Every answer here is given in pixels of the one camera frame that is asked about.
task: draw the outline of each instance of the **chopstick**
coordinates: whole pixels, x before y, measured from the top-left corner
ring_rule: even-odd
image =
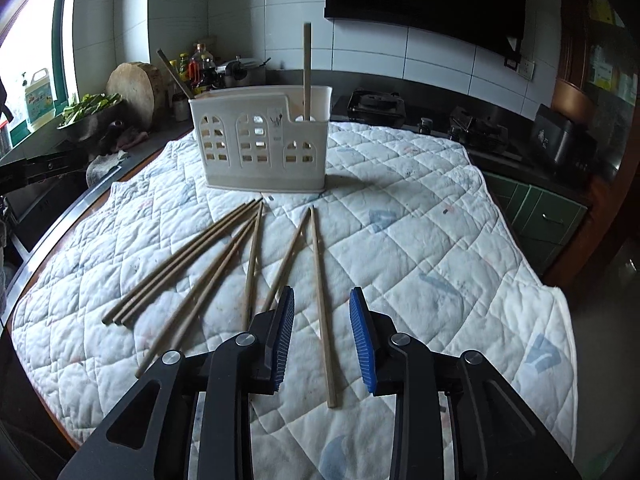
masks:
[[[324,286],[322,284],[322,264],[320,256],[320,244],[318,242],[318,225],[316,208],[311,208],[311,225],[314,246],[314,262],[316,264],[316,290],[318,292],[318,321],[320,323],[320,341],[322,342],[322,361],[324,362],[324,378],[326,382],[326,405],[335,408],[338,405],[335,395],[334,362],[331,358],[329,343],[329,325],[324,304]]]
[[[244,212],[253,209],[255,203],[249,206]],[[137,312],[141,311],[145,308],[149,303],[151,303],[156,296],[165,288],[166,284],[175,279],[180,272],[183,272],[187,267],[189,267],[202,253],[207,251],[212,243],[217,240],[220,235],[222,235],[230,226],[232,226],[241,215],[236,216],[233,220],[229,219],[225,222],[225,224],[221,225],[217,230],[210,232],[207,237],[202,239],[202,243],[200,245],[194,246],[193,250],[187,253],[178,263],[176,263],[175,267],[172,269],[172,272],[163,276],[162,279],[153,286],[150,286],[144,293],[141,293],[138,297],[132,300],[128,311],[120,315],[118,314],[113,320],[116,323],[126,323],[130,319],[132,319]]]
[[[276,277],[273,279],[273,285],[271,285],[271,288],[267,295],[267,299],[264,301],[264,304],[262,306],[261,312],[267,312],[268,310],[271,309],[271,303],[273,303],[273,300],[276,297],[276,293],[280,286],[280,281],[282,280],[282,275],[284,274],[287,264],[289,263],[291,255],[293,254],[293,249],[296,245],[296,242],[298,241],[298,238],[300,237],[300,233],[302,232],[303,227],[305,226],[306,219],[309,218],[310,211],[311,209],[307,207],[302,217],[302,220],[300,220],[300,225],[296,229],[296,232],[293,235],[293,238],[289,242],[289,247],[287,248],[287,252],[284,256],[284,259],[282,260],[282,263],[280,264],[280,268],[278,269]]]
[[[258,216],[255,219],[254,238],[251,241],[251,251],[249,252],[249,266],[246,270],[246,282],[244,283],[244,309],[242,310],[242,330],[249,330],[254,306],[252,304],[254,296],[254,274],[255,274],[255,258],[258,249],[258,237],[260,236],[260,222],[262,220],[262,207],[264,202],[260,202]]]
[[[304,88],[304,116],[305,121],[311,119],[311,23],[306,22],[303,29],[304,67],[302,71],[302,84]]]
[[[160,333],[158,334],[158,336],[156,337],[154,342],[151,344],[151,348],[149,349],[149,351],[147,352],[145,357],[142,359],[142,362],[140,363],[140,366],[138,367],[138,370],[136,370],[136,377],[137,378],[140,378],[140,376],[146,371],[146,369],[151,364],[151,361],[154,359],[154,357],[156,357],[156,355],[158,354],[160,349],[165,345],[165,341],[166,341],[169,333],[172,330],[175,330],[176,328],[178,328],[179,330],[181,329],[182,324],[180,326],[176,327],[177,323],[181,321],[181,318],[183,318],[185,315],[187,315],[188,309],[193,304],[193,301],[196,300],[196,298],[198,300],[200,299],[200,297],[202,296],[201,293],[200,293],[200,290],[204,286],[204,283],[206,283],[209,275],[218,266],[220,266],[221,262],[224,262],[226,260],[226,257],[229,254],[232,254],[233,251],[236,250],[239,247],[239,243],[238,242],[242,238],[244,238],[244,236],[249,232],[251,224],[252,224],[252,222],[254,222],[254,219],[255,219],[255,217],[251,218],[248,222],[246,222],[244,224],[244,226],[242,226],[242,228],[236,234],[236,236],[234,236],[232,238],[232,240],[225,246],[225,248],[218,255],[218,257],[215,258],[215,260],[209,265],[209,267],[207,267],[207,269],[205,270],[203,275],[198,279],[198,281],[195,283],[193,288],[189,291],[187,296],[185,296],[185,298],[180,302],[180,305],[174,311],[174,313],[169,318],[169,320],[164,324],[164,326],[162,327],[162,330],[160,331]],[[198,306],[198,303],[196,303],[194,305],[193,309],[195,310],[197,306]]]
[[[196,319],[196,316],[204,306],[205,301],[207,301],[207,298],[211,295],[213,289],[216,286],[218,286],[218,281],[222,276],[222,274],[225,272],[226,266],[228,266],[229,262],[231,261],[231,258],[235,256],[235,254],[238,252],[238,249],[240,248],[240,245],[244,241],[244,238],[249,234],[249,232],[251,232],[252,223],[254,223],[254,219],[252,219],[252,221],[250,222],[247,222],[247,224],[238,233],[238,239],[233,243],[232,247],[226,253],[226,256],[222,260],[222,263],[220,263],[220,265],[217,266],[217,269],[213,274],[213,276],[210,277],[210,273],[213,270],[213,268],[215,268],[215,266],[212,266],[212,269],[207,269],[208,270],[207,277],[205,280],[203,280],[206,282],[204,290],[200,293],[198,300],[196,301],[196,304],[193,306],[191,311],[187,314],[187,317],[181,322],[180,327],[175,332],[174,337],[171,340],[171,344],[170,344],[171,348],[177,349],[177,348],[180,348],[180,346],[182,345],[182,340],[186,336],[189,330],[189,327],[191,326],[193,321]]]
[[[189,98],[189,99],[195,99],[195,95],[193,95],[193,92],[191,91],[191,89],[187,86],[187,84],[180,78],[180,76],[175,72],[174,67],[171,66],[171,63],[169,63],[169,60],[166,58],[166,56],[164,55],[164,52],[162,51],[161,48],[159,48],[158,50],[156,50],[156,52],[158,53],[158,57],[162,60],[162,64],[164,64],[164,66],[166,67],[166,69],[169,71],[169,74],[171,74],[171,77],[174,78],[174,81],[177,83],[177,85],[180,87],[180,90],[182,90],[182,92]]]
[[[168,272],[174,268],[174,264],[181,260],[187,253],[190,253],[196,244],[201,241],[204,237],[207,237],[214,230],[218,229],[221,225],[226,224],[226,222],[230,219],[237,219],[238,216],[244,214],[253,204],[255,204],[255,200],[251,202],[241,204],[233,211],[225,214],[220,220],[214,222],[212,225],[204,229],[199,235],[197,235],[193,240],[186,243],[177,250],[174,254],[172,254],[169,258],[161,262],[148,276],[146,276],[140,283],[138,283],[134,288],[132,288],[123,298],[113,307],[111,308],[107,314],[102,318],[102,322],[104,324],[109,324],[113,321],[114,317],[120,313],[121,311],[128,310],[129,302],[133,299],[134,296],[138,295],[141,291],[145,290],[147,287],[152,286],[157,282],[162,276],[166,275]]]

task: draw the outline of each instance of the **wooden cabinet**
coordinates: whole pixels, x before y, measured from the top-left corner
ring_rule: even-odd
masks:
[[[587,208],[545,189],[493,173],[487,187],[516,233],[522,252],[540,275],[569,243]]]

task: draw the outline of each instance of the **screw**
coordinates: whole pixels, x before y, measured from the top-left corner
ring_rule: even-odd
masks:
[[[248,332],[242,332],[238,337],[236,337],[236,344],[238,346],[251,346],[255,343],[255,335],[249,334]]]
[[[162,356],[162,362],[166,365],[175,365],[180,360],[180,352],[169,350]]]
[[[465,361],[470,365],[479,365],[482,362],[482,354],[475,350],[465,352]]]
[[[411,342],[411,336],[398,332],[391,336],[391,342],[396,346],[406,346]]]

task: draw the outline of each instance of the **cabinet handle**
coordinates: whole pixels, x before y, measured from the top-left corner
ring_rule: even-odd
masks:
[[[562,220],[553,220],[552,218],[549,218],[544,213],[542,213],[542,218],[544,218],[547,222],[551,222],[553,224],[564,225],[564,222]]]

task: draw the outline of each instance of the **leafy green vegetable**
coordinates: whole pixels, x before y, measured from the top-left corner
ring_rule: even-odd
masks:
[[[62,126],[69,126],[70,124],[84,119],[85,117],[105,110],[106,108],[109,108],[119,103],[120,101],[122,101],[122,96],[120,94],[84,95],[82,97],[82,100],[78,104],[67,106],[64,110],[62,110],[62,117],[64,118],[64,120],[59,127],[61,128]]]

